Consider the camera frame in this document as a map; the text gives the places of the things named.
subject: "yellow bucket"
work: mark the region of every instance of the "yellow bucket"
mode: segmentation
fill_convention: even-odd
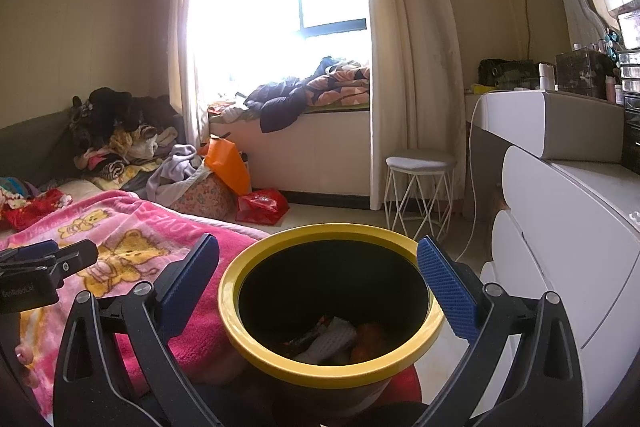
[[[248,362],[292,384],[285,387],[296,400],[314,401],[300,388],[326,390],[316,400],[325,412],[360,412],[440,332],[444,315],[417,269],[416,249],[404,235],[366,225],[310,225],[264,238],[222,276],[218,307],[226,333]],[[322,315],[354,325],[377,322],[391,349],[368,362],[338,366],[296,362],[270,349],[304,333]],[[336,392],[346,389],[353,390],[353,399]],[[339,403],[332,407],[334,399]]]

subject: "black bag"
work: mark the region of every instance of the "black bag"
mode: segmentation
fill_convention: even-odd
[[[505,90],[514,87],[534,89],[540,83],[538,65],[533,60],[486,58],[478,66],[478,83]]]

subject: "white bottle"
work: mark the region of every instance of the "white bottle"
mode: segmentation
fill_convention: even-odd
[[[616,103],[625,105],[625,97],[622,95],[622,86],[620,84],[616,84]]]
[[[551,64],[540,62],[538,69],[540,71],[540,89],[556,89],[556,71],[554,67]]]

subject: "cartoon bear print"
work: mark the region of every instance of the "cartoon bear print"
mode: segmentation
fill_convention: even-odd
[[[136,282],[156,275],[158,268],[145,270],[141,265],[167,253],[153,245],[140,230],[129,230],[113,250],[100,245],[98,261],[78,275],[84,280],[85,288],[100,298],[120,282]]]
[[[67,239],[79,232],[89,232],[89,230],[94,227],[95,223],[103,219],[107,219],[107,217],[109,217],[109,213],[106,210],[103,210],[102,208],[93,210],[84,217],[74,219],[71,225],[58,229],[58,232],[60,232],[60,239]]]

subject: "orange bag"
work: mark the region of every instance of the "orange bag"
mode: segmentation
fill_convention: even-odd
[[[223,138],[211,139],[204,163],[238,196],[251,191],[251,181],[238,148]]]

